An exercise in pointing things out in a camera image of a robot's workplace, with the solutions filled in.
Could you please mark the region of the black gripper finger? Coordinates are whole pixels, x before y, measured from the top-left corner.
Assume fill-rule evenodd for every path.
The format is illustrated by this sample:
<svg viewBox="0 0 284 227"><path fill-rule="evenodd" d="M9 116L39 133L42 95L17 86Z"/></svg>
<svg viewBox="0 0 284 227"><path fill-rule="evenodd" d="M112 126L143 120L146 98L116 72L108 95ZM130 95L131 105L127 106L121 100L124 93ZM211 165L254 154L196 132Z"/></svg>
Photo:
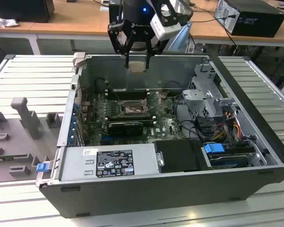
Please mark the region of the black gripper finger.
<svg viewBox="0 0 284 227"><path fill-rule="evenodd" d="M119 34L123 32L126 35L125 44L121 44L118 40ZM134 30L125 22L119 24L109 24L107 28L111 44L116 53L125 56L125 68L129 66L129 52L134 43Z"/></svg>
<svg viewBox="0 0 284 227"><path fill-rule="evenodd" d="M147 70L149 68L149 63L150 63L150 58L155 55L160 55L162 54L163 50L167 46L169 39L163 40L163 41L158 41L157 44L153 47L151 45L151 36L149 33L144 32L145 36L145 44L146 44L146 50L147 50L147 55L146 55L146 60L145 60L145 69Z"/></svg>

